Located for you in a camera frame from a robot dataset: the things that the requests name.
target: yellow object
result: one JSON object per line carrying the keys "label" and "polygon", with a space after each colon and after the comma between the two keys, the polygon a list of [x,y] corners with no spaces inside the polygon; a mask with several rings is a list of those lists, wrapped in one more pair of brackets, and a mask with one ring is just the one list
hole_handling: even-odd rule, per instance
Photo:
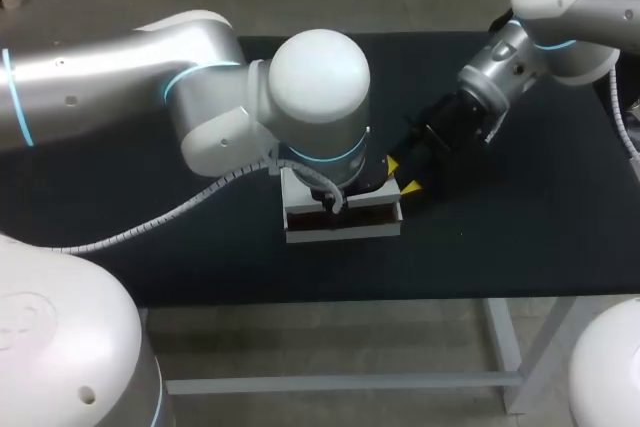
{"label": "yellow object", "polygon": [[407,185],[404,189],[402,189],[402,192],[400,192],[400,195],[410,194],[411,192],[417,192],[418,190],[422,190],[422,186],[419,183],[417,183],[415,180],[412,180],[409,185]]}
{"label": "yellow object", "polygon": [[[387,155],[387,165],[389,166],[389,177],[391,177],[393,173],[398,169],[398,163],[393,160],[393,158]],[[415,180],[412,180],[409,185],[402,189],[402,192],[400,192],[400,194],[410,194],[411,192],[416,192],[418,190],[422,190],[422,186]]]}
{"label": "yellow object", "polygon": [[387,155],[387,164],[389,165],[389,176],[391,176],[398,168],[398,163]]}

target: white cable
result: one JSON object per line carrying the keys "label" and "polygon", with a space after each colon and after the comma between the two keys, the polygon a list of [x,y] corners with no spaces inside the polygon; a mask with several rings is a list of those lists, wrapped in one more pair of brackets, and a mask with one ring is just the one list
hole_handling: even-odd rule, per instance
{"label": "white cable", "polygon": [[640,153],[636,150],[635,145],[631,142],[627,129],[622,121],[622,114],[620,113],[620,101],[618,100],[618,80],[616,75],[616,68],[614,67],[609,72],[609,88],[611,90],[611,109],[613,110],[613,120],[616,123],[618,134],[624,143],[624,146],[631,154],[631,161],[640,165]]}
{"label": "white cable", "polygon": [[[335,199],[335,203],[333,204],[333,209],[332,209],[333,212],[336,214],[340,212],[344,204],[344,198],[342,196],[342,192],[340,192],[340,189],[338,189],[336,184],[331,182],[331,180],[327,179],[324,175],[316,172],[310,167],[307,167],[306,165],[300,164],[298,162],[294,162],[292,160],[282,160],[282,159],[273,160],[272,159],[272,161],[275,162],[276,166],[279,169],[288,167],[290,169],[297,170],[298,172],[308,177],[311,177],[312,179],[324,185],[331,192],[331,194]],[[215,194],[218,190],[220,190],[225,185],[230,184],[234,180],[242,177],[243,175],[249,174],[251,172],[256,172],[258,170],[266,169],[268,167],[269,165],[265,161],[262,161],[262,162],[257,162],[257,163],[248,165],[246,167],[242,167],[241,169],[234,170],[233,172],[225,175],[224,177],[220,177],[217,181],[215,181],[209,187],[204,189],[198,195],[187,200],[185,203],[183,203],[182,205],[179,205],[175,209],[170,210],[166,214],[160,215],[159,217],[156,217],[155,219],[145,222],[144,224],[140,224],[137,227],[134,227],[132,229],[129,229],[125,232],[114,235],[107,239],[100,240],[98,242],[93,242],[91,244],[79,245],[76,247],[42,247],[42,248],[49,250],[51,252],[58,252],[58,253],[70,254],[70,255],[80,255],[80,254],[87,254],[89,252],[96,252],[98,250],[103,250],[108,247],[112,247],[114,245],[120,244],[129,239],[137,237],[140,234],[153,230],[156,227],[166,224],[167,222],[179,217],[180,215],[184,214],[185,212],[188,212],[189,210],[196,207],[198,204],[202,203],[203,201],[211,197],[213,194]]]}

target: concrete floor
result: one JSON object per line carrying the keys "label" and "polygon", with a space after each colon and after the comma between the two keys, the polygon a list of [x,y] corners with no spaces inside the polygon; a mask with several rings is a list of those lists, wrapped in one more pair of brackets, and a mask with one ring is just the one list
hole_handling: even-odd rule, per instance
{"label": "concrete floor", "polygon": [[[554,299],[512,299],[523,351]],[[596,311],[624,300],[594,298]],[[154,309],[168,379],[496,369],[479,301],[418,300]],[[508,417],[497,389],[175,397],[179,427],[571,427],[566,365],[538,408]]]}
{"label": "concrete floor", "polygon": [[[508,0],[30,0],[0,12],[12,49],[100,38],[171,14],[208,9],[241,35],[485,30]],[[603,305],[615,302],[605,299]],[[512,307],[523,346],[549,300]],[[359,302],[159,309],[149,330],[168,379],[494,368],[476,301]],[[492,389],[220,395],[175,400],[179,427],[569,427],[563,372],[526,417],[506,417]]]}

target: table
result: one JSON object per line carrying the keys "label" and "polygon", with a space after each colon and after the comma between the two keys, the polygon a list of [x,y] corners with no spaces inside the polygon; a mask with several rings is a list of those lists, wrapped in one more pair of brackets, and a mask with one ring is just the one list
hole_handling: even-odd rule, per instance
{"label": "table", "polygon": [[[456,73],[487,35],[353,38],[370,63],[371,148],[383,154],[404,134],[403,116],[456,88]],[[283,40],[241,44],[247,59],[269,58]],[[255,174],[183,218],[90,259],[144,306],[498,298],[486,306],[501,372],[169,383],[174,394],[273,385],[503,385],[507,410],[524,412],[559,360],[554,339],[573,332],[571,343],[580,331],[575,296],[640,290],[640,188],[593,91],[551,82],[522,99],[487,155],[468,167],[452,179],[448,198],[405,208],[397,238],[286,245],[279,185]],[[36,245],[76,245],[120,232],[209,183],[184,166],[166,112],[1,157],[0,172],[0,230]],[[522,363],[500,300],[513,296],[567,296]]]}

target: white robotic arm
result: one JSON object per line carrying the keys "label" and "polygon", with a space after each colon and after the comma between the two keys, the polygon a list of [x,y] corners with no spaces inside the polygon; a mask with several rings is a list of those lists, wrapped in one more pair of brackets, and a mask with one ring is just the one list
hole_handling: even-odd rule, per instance
{"label": "white robotic arm", "polygon": [[[0,151],[168,108],[185,162],[223,176],[214,185],[297,166],[339,210],[364,163],[369,69],[337,32],[299,34],[273,61],[246,65],[224,18],[187,12],[102,43],[4,49],[3,63]],[[174,427],[136,306],[113,276],[2,235],[0,259],[0,425]]]}
{"label": "white robotic arm", "polygon": [[[439,145],[477,135],[486,118],[497,128],[547,73],[589,83],[613,68],[618,49],[640,50],[640,0],[512,2],[517,18],[459,74],[460,93],[445,105],[456,115],[437,110],[425,120]],[[200,175],[273,166],[280,145],[285,160],[307,169],[300,180],[338,203],[364,164],[368,66],[335,32],[300,34],[273,61],[246,65],[226,20],[187,13],[89,46],[30,56],[4,49],[3,63],[0,151],[166,105]],[[135,306],[113,277],[3,237],[0,258],[0,424],[174,425]],[[144,405],[132,401],[140,398]]]}

